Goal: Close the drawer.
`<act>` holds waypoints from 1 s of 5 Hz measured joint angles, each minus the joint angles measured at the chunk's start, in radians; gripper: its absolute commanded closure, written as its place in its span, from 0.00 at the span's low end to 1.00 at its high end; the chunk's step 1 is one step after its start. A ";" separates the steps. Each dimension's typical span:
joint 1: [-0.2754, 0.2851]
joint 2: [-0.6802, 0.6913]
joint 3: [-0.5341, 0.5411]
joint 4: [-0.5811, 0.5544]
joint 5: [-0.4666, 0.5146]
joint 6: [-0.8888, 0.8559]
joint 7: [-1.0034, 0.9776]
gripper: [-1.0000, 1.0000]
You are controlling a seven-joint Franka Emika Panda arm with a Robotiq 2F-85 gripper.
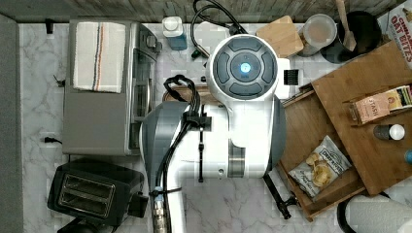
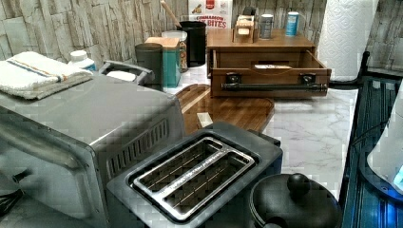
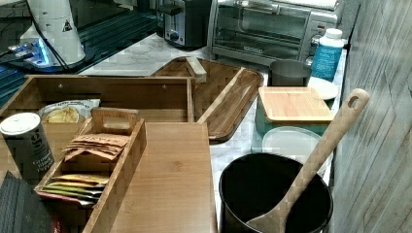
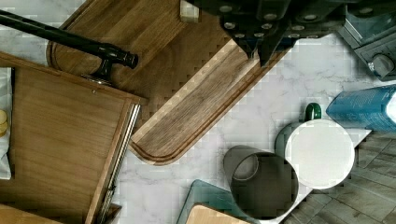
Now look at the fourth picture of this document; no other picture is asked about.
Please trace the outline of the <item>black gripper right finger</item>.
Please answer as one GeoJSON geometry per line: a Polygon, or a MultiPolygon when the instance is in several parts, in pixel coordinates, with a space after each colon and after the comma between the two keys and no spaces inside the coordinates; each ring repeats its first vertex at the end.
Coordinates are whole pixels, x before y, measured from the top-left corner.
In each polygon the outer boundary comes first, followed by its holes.
{"type": "Polygon", "coordinates": [[[285,37],[288,28],[286,21],[281,21],[275,30],[266,36],[259,46],[260,65],[264,67],[270,61],[274,52],[292,48],[296,41],[296,37],[285,37]]]}

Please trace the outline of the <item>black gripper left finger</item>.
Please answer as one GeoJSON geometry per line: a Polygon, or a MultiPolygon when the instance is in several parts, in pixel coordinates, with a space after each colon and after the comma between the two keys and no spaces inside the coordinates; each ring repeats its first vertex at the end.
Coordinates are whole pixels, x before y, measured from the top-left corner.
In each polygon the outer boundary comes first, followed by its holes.
{"type": "Polygon", "coordinates": [[[259,38],[254,35],[256,20],[242,15],[224,15],[219,17],[219,24],[246,55],[252,58],[259,41],[259,38]]]}

